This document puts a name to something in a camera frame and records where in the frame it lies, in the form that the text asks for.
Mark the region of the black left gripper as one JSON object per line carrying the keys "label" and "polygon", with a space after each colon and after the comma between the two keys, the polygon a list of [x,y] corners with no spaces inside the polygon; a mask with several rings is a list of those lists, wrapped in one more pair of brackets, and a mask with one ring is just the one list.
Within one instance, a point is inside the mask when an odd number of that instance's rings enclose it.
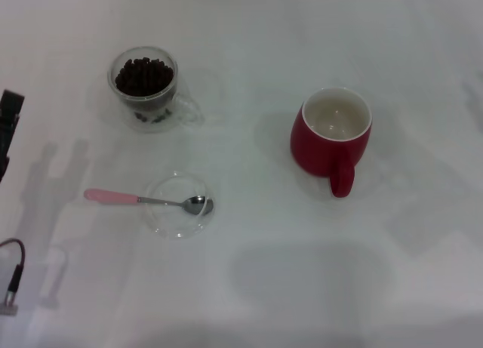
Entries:
{"label": "black left gripper", "polygon": [[9,164],[8,151],[17,128],[19,115],[23,106],[25,97],[14,93],[13,91],[4,90],[0,108],[1,108],[1,159],[0,159],[0,181],[2,181]]}

